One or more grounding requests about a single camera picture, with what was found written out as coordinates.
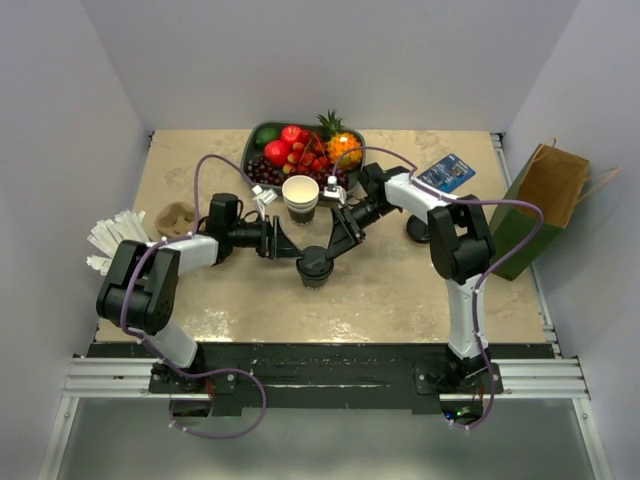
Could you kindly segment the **black plastic cup lid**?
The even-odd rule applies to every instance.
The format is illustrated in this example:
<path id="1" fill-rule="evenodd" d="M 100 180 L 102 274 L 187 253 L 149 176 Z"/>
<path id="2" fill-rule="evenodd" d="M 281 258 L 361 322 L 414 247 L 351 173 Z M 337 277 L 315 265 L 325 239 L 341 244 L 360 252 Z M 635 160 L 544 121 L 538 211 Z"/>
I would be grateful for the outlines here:
<path id="1" fill-rule="evenodd" d="M 296 261 L 298 272 L 309 278 L 325 278 L 334 269 L 334 260 L 329 257 L 327 250 L 321 246 L 308 246 L 302 250 Z"/>

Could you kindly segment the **black paper coffee cup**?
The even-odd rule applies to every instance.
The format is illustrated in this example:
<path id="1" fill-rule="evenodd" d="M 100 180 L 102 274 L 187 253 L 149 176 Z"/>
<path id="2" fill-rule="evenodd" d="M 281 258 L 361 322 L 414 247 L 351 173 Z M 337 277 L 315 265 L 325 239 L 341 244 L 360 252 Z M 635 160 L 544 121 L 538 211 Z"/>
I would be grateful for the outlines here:
<path id="1" fill-rule="evenodd" d="M 311 272 L 311 271 L 299 271 L 300 279 L 302 285 L 305 288 L 310 289 L 321 289 L 327 283 L 328 279 L 331 276 L 331 271 L 323 271 L 323 272 Z"/>

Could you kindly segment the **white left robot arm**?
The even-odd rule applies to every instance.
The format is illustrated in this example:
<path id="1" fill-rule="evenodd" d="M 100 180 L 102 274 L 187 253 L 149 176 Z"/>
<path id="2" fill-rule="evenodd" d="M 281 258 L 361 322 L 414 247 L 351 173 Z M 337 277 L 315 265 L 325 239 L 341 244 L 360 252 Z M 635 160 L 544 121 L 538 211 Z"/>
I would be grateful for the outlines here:
<path id="1" fill-rule="evenodd" d="M 200 390 L 207 368 L 199 345 L 173 318 L 179 279 L 191 271 L 223 263 L 237 248 L 253 249 L 261 258 L 299 258 L 277 216 L 241 217 L 234 194 L 212 196 L 202 233 L 155 244 L 125 240 L 117 248 L 96 301 L 98 315 L 140 341 L 172 370 L 185 392 Z"/>

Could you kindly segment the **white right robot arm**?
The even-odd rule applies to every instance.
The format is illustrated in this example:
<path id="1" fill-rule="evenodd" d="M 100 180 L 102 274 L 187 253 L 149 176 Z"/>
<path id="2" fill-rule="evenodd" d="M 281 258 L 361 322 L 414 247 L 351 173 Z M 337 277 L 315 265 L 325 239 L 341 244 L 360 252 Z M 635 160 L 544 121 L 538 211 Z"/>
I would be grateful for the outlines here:
<path id="1" fill-rule="evenodd" d="M 394 210 L 405 210 L 426 224 L 431 263 L 445 280 L 450 333 L 445 369 L 448 386 L 469 392 L 490 363 L 484 321 L 484 281 L 495 247 L 479 200 L 429 193 L 411 182 L 404 167 L 373 163 L 359 173 L 366 191 L 356 205 L 332 209 L 332 232 L 325 258 L 331 262 L 365 239 L 365 229 Z"/>

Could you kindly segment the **stack of paper cups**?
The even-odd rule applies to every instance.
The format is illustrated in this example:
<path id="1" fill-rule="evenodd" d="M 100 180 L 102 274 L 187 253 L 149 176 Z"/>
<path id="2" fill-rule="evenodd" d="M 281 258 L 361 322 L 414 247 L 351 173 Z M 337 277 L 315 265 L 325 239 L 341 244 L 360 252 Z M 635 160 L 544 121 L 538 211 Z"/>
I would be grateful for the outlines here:
<path id="1" fill-rule="evenodd" d="M 319 200 L 319 185 L 303 175 L 288 178 L 282 185 L 282 198 L 292 221 L 298 225 L 309 224 Z"/>

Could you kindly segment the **stack of black lids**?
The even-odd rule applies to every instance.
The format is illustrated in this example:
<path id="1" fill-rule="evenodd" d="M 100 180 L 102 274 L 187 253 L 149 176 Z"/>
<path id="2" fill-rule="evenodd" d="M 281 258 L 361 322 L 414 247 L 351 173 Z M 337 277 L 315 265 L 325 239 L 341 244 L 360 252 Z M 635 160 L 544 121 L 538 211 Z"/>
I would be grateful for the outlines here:
<path id="1" fill-rule="evenodd" d="M 430 241 L 428 225 L 414 215 L 411 215 L 406 222 L 406 233 L 418 244 L 428 244 Z"/>

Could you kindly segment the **red lychee bunch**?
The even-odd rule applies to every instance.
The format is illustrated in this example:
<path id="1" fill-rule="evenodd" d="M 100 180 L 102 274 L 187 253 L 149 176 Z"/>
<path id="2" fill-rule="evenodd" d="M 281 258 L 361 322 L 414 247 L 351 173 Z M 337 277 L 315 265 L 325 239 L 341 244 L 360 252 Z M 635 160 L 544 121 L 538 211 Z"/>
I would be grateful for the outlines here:
<path id="1" fill-rule="evenodd" d="M 287 156 L 287 162 L 282 167 L 285 175 L 294 173 L 317 173 L 327 171 L 331 166 L 325 143 L 311 140 L 307 144 L 296 142 L 292 145 Z"/>

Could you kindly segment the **dark purple grape bunch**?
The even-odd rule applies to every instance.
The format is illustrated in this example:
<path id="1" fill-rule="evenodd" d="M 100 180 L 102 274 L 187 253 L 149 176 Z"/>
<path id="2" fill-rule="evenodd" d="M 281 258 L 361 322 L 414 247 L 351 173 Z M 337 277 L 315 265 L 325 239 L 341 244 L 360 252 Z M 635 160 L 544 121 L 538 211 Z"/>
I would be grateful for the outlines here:
<path id="1" fill-rule="evenodd" d="M 263 155 L 250 159 L 244 170 L 249 179 L 258 184 L 281 186 L 285 181 L 282 168 L 274 166 Z"/>

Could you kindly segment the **orange pineapple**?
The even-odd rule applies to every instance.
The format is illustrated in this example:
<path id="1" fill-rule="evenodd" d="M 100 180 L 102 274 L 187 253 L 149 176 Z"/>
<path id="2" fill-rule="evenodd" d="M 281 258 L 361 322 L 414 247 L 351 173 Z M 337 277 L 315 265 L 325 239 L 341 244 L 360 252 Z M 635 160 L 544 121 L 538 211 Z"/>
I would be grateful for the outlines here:
<path id="1" fill-rule="evenodd" d="M 328 138 L 326 150 L 331 163 L 344 171 L 359 167 L 363 156 L 360 150 L 362 143 L 355 134 L 345 129 L 336 111 L 328 110 L 325 115 L 317 114 L 316 118 Z"/>

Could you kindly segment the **red apple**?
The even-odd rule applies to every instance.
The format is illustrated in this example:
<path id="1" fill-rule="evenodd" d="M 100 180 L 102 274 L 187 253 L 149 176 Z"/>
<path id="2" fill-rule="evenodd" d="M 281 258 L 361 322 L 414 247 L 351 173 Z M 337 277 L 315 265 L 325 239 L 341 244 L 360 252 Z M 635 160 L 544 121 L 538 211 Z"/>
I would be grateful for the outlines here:
<path id="1" fill-rule="evenodd" d="M 281 168 L 288 163 L 288 156 L 290 153 L 291 145 L 280 139 L 269 142 L 263 150 L 264 156 L 278 168 Z"/>
<path id="2" fill-rule="evenodd" d="M 286 125 L 281 130 L 280 139 L 291 146 L 296 143 L 306 145 L 310 139 L 310 132 L 297 125 Z"/>

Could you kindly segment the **blue card packet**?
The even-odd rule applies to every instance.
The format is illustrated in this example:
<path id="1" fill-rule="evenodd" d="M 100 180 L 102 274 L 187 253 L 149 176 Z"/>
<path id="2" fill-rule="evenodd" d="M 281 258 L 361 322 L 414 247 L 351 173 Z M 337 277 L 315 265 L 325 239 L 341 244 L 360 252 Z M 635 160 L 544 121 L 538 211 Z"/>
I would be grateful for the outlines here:
<path id="1" fill-rule="evenodd" d="M 457 155 L 450 153 L 427 170 L 418 179 L 444 193 L 452 193 L 476 175 L 476 171 Z"/>

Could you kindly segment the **dark grey fruit tray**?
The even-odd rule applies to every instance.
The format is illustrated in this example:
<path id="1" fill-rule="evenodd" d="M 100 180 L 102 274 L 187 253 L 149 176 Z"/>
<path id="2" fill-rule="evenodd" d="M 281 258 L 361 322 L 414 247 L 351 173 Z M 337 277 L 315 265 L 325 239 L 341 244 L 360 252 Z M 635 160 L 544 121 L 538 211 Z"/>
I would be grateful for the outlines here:
<path id="1" fill-rule="evenodd" d="M 357 131 L 337 123 L 319 124 L 266 121 L 256 126 L 242 154 L 241 168 L 249 180 L 263 188 L 282 190 L 284 181 L 296 175 L 309 177 L 320 188 L 331 173 L 338 185 L 352 193 L 365 164 L 359 147 L 365 144 Z"/>

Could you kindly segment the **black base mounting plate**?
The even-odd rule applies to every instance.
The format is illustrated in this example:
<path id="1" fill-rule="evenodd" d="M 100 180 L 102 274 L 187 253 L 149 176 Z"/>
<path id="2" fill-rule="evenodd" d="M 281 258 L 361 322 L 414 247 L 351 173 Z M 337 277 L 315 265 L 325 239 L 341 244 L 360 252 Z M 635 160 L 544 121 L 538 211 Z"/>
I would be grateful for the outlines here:
<path id="1" fill-rule="evenodd" d="M 495 344 L 492 375 L 457 377 L 441 344 L 207 343 L 203 351 L 209 379 L 184 377 L 132 343 L 95 344 L 74 371 L 99 395 L 192 400 L 216 416 L 262 406 L 448 415 L 470 399 L 487 399 L 491 387 L 506 392 L 509 368 L 529 378 L 548 372 L 554 359 L 545 343 Z"/>

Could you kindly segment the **white wrapped straws bundle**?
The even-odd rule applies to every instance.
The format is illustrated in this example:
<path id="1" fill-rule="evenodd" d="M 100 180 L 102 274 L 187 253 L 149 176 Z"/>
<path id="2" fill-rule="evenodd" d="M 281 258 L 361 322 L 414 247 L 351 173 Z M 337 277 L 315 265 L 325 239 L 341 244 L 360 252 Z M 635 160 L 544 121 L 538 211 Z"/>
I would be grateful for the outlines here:
<path id="1" fill-rule="evenodd" d="M 88 256 L 87 265 L 101 276 L 105 276 L 119 245 L 124 240 L 147 242 L 149 236 L 143 227 L 145 215 L 144 211 L 124 210 L 112 219 L 98 221 L 91 229 L 87 240 L 102 254 Z"/>

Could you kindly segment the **brown and green paper bag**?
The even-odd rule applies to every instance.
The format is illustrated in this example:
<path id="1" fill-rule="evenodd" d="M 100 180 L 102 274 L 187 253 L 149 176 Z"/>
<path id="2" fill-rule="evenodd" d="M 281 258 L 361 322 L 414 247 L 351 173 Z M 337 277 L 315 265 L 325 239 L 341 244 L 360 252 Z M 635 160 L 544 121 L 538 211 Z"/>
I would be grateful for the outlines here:
<path id="1" fill-rule="evenodd" d="M 498 265 L 493 273 L 516 279 L 566 229 L 576 207 L 619 172 L 613 167 L 590 170 L 590 162 L 555 146 L 540 144 L 489 222 Z"/>

